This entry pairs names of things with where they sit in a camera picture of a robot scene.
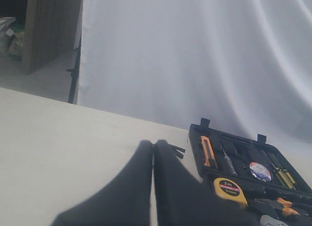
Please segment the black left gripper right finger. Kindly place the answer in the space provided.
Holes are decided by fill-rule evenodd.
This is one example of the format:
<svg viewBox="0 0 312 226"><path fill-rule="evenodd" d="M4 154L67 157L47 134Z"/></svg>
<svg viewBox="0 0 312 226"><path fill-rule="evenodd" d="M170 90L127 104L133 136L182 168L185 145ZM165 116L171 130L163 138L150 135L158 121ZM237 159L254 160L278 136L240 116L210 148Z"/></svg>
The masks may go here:
<svg viewBox="0 0 312 226"><path fill-rule="evenodd" d="M257 218L206 189L165 140L154 147L154 184L160 226L257 226Z"/></svg>

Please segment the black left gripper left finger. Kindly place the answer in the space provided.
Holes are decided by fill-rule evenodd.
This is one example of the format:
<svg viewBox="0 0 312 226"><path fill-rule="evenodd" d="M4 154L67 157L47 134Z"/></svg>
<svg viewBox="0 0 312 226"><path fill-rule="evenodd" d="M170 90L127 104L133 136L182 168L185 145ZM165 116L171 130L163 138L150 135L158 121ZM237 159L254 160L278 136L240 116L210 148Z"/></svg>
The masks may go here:
<svg viewBox="0 0 312 226"><path fill-rule="evenodd" d="M148 226L153 145L140 141L125 167L99 192L60 213L54 226Z"/></svg>

